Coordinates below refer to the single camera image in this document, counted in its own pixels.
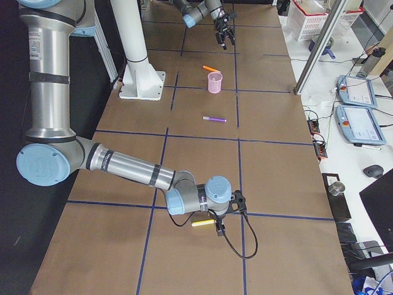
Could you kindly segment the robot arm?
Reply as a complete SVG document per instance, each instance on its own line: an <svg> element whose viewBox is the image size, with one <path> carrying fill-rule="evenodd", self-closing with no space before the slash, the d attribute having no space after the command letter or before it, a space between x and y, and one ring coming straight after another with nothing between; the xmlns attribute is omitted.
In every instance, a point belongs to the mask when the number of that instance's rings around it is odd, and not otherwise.
<svg viewBox="0 0 393 295"><path fill-rule="evenodd" d="M173 0L170 1L182 14L182 19L188 28L192 28L207 15L210 15L214 28L216 30L217 43L224 49L227 49L226 40L229 39L232 46L235 43L235 34L229 22L234 20L238 15L235 11L226 12L222 1L205 0L197 6L193 6L190 1Z"/></svg>
<svg viewBox="0 0 393 295"><path fill-rule="evenodd" d="M166 190L170 215L209 212L218 235L225 236L224 216L244 205L239 192L232 192L227 178L213 176L206 184L196 184L187 171L174 171L146 162L82 138L69 120L69 37L95 33L95 1L17 1L20 19L28 27L29 82L32 127L26 132L27 145L17 155L19 173L37 186L52 186L79 169L100 170L121 178ZM159 100L165 72L150 64L137 1L110 1L125 51L126 68L122 98ZM222 1L170 1L182 14L187 27L205 16L213 19L217 43L227 49L235 35L229 22L237 17L226 12Z"/></svg>

